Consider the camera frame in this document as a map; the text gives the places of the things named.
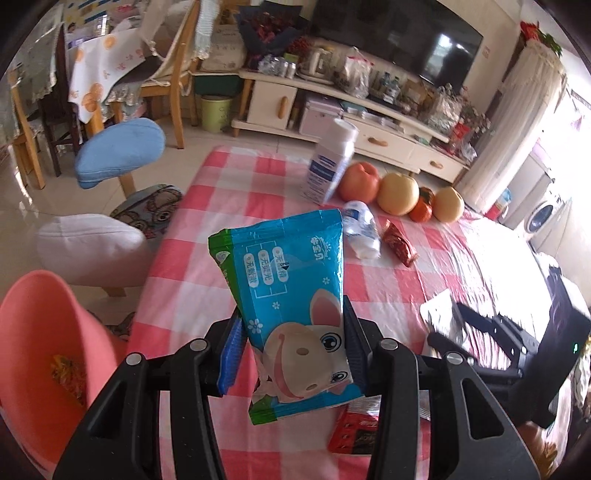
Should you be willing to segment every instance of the snack bag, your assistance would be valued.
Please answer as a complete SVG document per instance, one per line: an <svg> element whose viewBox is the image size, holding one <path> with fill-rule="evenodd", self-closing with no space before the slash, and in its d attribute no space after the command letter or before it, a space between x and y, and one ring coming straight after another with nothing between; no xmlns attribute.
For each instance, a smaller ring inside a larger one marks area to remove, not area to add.
<svg viewBox="0 0 591 480"><path fill-rule="evenodd" d="M418 253L411 242L390 220L386 221L382 242L388 245L405 267L410 267L418 258Z"/></svg>
<svg viewBox="0 0 591 480"><path fill-rule="evenodd" d="M345 353L337 209L225 229L209 238L209 251L255 354L254 424L361 396Z"/></svg>
<svg viewBox="0 0 591 480"><path fill-rule="evenodd" d="M378 433L381 399L381 396L364 397L344 407L336 421L328 451L371 456Z"/></svg>
<svg viewBox="0 0 591 480"><path fill-rule="evenodd" d="M356 47L352 47L335 70L335 84L355 98L366 98L373 66Z"/></svg>

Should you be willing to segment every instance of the pink plastic stool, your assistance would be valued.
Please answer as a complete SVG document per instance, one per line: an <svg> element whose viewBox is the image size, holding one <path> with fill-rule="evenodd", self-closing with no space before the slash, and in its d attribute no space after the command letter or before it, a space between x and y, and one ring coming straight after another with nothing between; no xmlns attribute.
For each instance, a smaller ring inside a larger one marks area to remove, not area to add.
<svg viewBox="0 0 591 480"><path fill-rule="evenodd" d="M39 470L53 473L85 413L51 378L53 355L84 363L90 405L125 358L125 348L51 272L30 272L7 293L0 305L0 406Z"/></svg>

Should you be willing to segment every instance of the drawer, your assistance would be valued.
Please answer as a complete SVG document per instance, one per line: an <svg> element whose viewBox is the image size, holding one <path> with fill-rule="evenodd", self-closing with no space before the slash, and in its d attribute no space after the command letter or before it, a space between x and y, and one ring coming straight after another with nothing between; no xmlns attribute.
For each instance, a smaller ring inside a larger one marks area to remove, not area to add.
<svg viewBox="0 0 591 480"><path fill-rule="evenodd" d="M297 89L257 80L252 90L246 121L263 127L285 130Z"/></svg>
<svg viewBox="0 0 591 480"><path fill-rule="evenodd" d="M414 142L378 126L369 125L352 118L347 118L347 121L359 128L355 148L392 158L401 164L409 163L415 147Z"/></svg>
<svg viewBox="0 0 591 480"><path fill-rule="evenodd" d="M411 161L422 171L429 172L440 179L453 183L464 170L464 165L425 145L418 145Z"/></svg>

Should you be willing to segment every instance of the screw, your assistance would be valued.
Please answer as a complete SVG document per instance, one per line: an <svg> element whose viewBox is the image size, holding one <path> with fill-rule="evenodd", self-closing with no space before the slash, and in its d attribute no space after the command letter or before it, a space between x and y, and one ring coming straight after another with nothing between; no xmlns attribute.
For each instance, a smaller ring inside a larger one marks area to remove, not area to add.
<svg viewBox="0 0 591 480"><path fill-rule="evenodd" d="M134 366L142 361L142 356L139 353L130 353L125 359L125 363Z"/></svg>
<svg viewBox="0 0 591 480"><path fill-rule="evenodd" d="M189 348L193 352L202 352L207 348L207 341L203 340L202 338L198 338L197 340L193 340L191 342Z"/></svg>
<svg viewBox="0 0 591 480"><path fill-rule="evenodd" d="M393 338L385 338L379 344L384 350L396 350L398 348L398 342Z"/></svg>
<svg viewBox="0 0 591 480"><path fill-rule="evenodd" d="M456 353L456 352L448 353L446 356L446 359L452 365L459 365L464 361L463 357L459 353Z"/></svg>

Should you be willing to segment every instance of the washing machine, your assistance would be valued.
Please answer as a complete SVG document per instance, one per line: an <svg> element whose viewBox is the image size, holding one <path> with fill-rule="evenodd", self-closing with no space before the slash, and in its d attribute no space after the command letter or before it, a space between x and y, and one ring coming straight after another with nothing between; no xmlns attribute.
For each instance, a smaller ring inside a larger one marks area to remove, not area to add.
<svg viewBox="0 0 591 480"><path fill-rule="evenodd" d="M539 143L525 159L508 188L511 203L500 220L506 227L530 239L545 225L561 204L550 168L551 159Z"/></svg>
<svg viewBox="0 0 591 480"><path fill-rule="evenodd" d="M528 215L517 224L514 228L515 232L525 240L532 240L543 227L553 221L563 205L564 201L560 193L552 184Z"/></svg>

